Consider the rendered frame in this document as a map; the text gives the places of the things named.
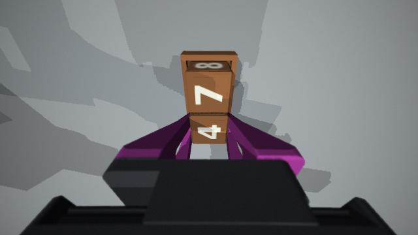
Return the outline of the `brown wooden tray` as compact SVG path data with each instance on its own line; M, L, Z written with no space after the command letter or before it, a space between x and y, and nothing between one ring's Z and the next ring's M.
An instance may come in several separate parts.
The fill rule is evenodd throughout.
M185 71L191 61L227 61L229 66L233 72L233 85L231 91L231 103L229 113L231 114L232 102L233 102L233 92L234 92L234 81L236 76L236 65L238 54L235 51L184 51L180 54L181 65L182 65L182 76L184 82L184 93L185 93L185 104L187 114L188 107L187 107L187 95L186 95L186 88L185 88Z

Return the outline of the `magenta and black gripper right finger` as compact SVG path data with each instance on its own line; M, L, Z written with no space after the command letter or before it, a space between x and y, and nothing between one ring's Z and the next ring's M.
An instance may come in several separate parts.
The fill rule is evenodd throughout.
M238 145L242 150L242 154ZM230 113L227 131L227 153L229 159L274 159L286 161L289 163L295 176L297 176L305 164L304 158L295 146L240 121Z

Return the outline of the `brown wooden cube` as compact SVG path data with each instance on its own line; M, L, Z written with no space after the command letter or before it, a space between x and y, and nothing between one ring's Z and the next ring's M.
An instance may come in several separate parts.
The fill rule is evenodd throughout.
M190 113L193 144L226 144L229 113Z
M229 112L233 72L227 61L191 61L184 76L188 112Z

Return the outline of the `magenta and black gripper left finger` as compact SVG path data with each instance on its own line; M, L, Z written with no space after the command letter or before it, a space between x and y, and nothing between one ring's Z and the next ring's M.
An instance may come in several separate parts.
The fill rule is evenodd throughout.
M124 145L114 159L118 157L190 159L192 140L189 116L190 113L166 127Z

